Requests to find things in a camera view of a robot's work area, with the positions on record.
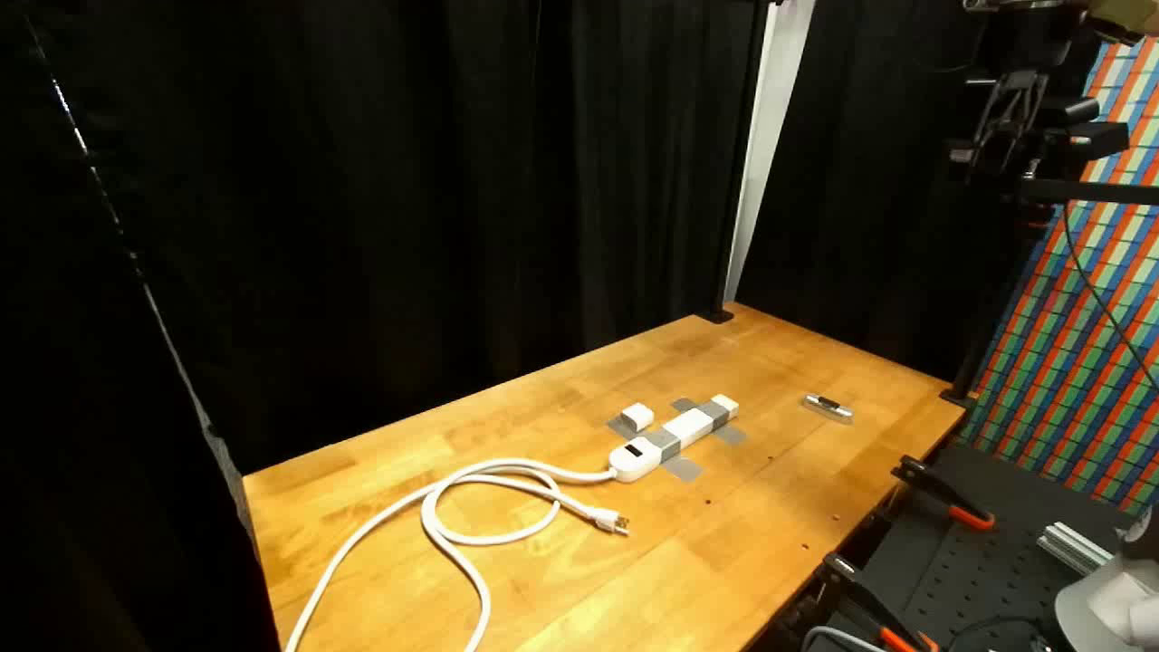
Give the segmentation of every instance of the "cable connector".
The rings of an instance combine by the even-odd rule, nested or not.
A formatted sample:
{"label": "cable connector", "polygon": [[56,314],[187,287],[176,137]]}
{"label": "cable connector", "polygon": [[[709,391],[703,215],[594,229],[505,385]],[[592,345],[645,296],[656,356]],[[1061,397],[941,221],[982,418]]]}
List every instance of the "cable connector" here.
{"label": "cable connector", "polygon": [[628,535],[628,517],[607,506],[588,506],[588,520],[598,525],[603,532]]}

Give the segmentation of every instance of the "wooden tabletop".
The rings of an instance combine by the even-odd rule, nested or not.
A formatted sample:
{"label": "wooden tabletop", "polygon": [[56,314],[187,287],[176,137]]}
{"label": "wooden tabletop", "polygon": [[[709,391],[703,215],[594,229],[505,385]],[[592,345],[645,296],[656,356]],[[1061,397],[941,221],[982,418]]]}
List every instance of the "wooden tabletop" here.
{"label": "wooden tabletop", "polygon": [[[466,548],[492,587],[482,649],[738,649],[842,548],[896,484],[902,454],[923,456],[960,420],[936,375],[733,303],[733,322],[671,326],[588,350],[431,412],[316,448],[246,479],[261,565],[285,636],[335,548],[372,512],[487,456],[537,456],[603,472],[606,427],[648,401],[738,397],[747,441],[697,441],[699,479],[671,472],[598,488],[588,503],[630,517],[606,535],[562,515],[514,548]],[[842,397],[851,425],[801,404]],[[444,520],[498,532],[543,515],[505,488],[455,488]],[[472,583],[429,544],[415,515],[377,530],[337,573],[304,652],[465,649]]]}

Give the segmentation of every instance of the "power strip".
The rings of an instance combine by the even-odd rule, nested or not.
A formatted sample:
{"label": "power strip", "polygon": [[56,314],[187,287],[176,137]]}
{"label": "power strip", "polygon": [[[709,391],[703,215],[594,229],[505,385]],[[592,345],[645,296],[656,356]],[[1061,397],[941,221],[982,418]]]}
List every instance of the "power strip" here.
{"label": "power strip", "polygon": [[[639,404],[622,409],[622,418],[641,427],[639,412],[641,412]],[[703,436],[720,431],[723,425],[733,425],[735,412],[738,412],[735,397],[714,396],[709,401],[703,401],[697,409],[686,409],[675,420],[667,420],[656,436],[633,436],[630,441],[616,444],[607,454],[607,466],[616,472],[618,482],[639,482],[652,466],[680,456]]]}

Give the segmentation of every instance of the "white cable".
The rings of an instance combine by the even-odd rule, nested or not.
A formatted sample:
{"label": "white cable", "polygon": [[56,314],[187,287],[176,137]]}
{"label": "white cable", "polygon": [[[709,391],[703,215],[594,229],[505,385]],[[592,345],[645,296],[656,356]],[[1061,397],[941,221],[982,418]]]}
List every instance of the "white cable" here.
{"label": "white cable", "polygon": [[[611,482],[616,472],[566,472],[566,466],[551,466],[551,465],[540,465],[540,461],[528,461],[528,456],[498,456],[498,461],[482,461],[482,465],[472,465],[472,466],[461,466],[454,476],[444,476],[442,482],[431,482],[415,491],[407,491],[402,498],[395,498],[391,506],[384,506],[382,515],[367,517],[330,558],[330,565],[321,567],[313,596],[304,601],[292,629],[291,629],[291,642],[285,642],[285,652],[296,652],[300,649],[300,636],[304,636],[304,625],[313,624],[337,565],[372,532],[382,530],[384,520],[391,520],[395,515],[402,515],[407,506],[420,503],[420,520],[425,520],[425,532],[429,538],[472,581],[476,595],[479,595],[479,619],[476,619],[476,629],[466,636],[466,652],[476,652],[482,646],[482,633],[492,619],[492,595],[482,581],[482,573],[455,549],[455,548],[505,548],[505,544],[519,544],[519,538],[528,538],[537,532],[543,532],[558,512],[574,512],[575,517],[598,525],[603,532],[628,532],[628,520],[618,517],[618,512],[607,512],[607,506],[592,506],[592,503],[578,503],[574,498],[569,491],[562,491],[558,484],[603,484],[603,482]],[[454,484],[505,484],[505,488],[514,488],[514,491],[531,491],[540,498],[551,498],[551,512],[527,525],[527,530],[514,530],[514,532],[492,532],[492,535],[466,535],[466,532],[455,532],[448,530],[442,517],[440,517],[440,498],[454,488]]]}
{"label": "white cable", "polygon": [[813,625],[813,629],[805,633],[805,642],[801,642],[801,652],[809,652],[818,636],[833,636],[833,642],[844,642],[844,646],[855,646],[855,649],[866,649],[866,652],[885,652],[885,649],[878,649],[873,642],[855,636],[855,633],[838,629],[838,625]]}

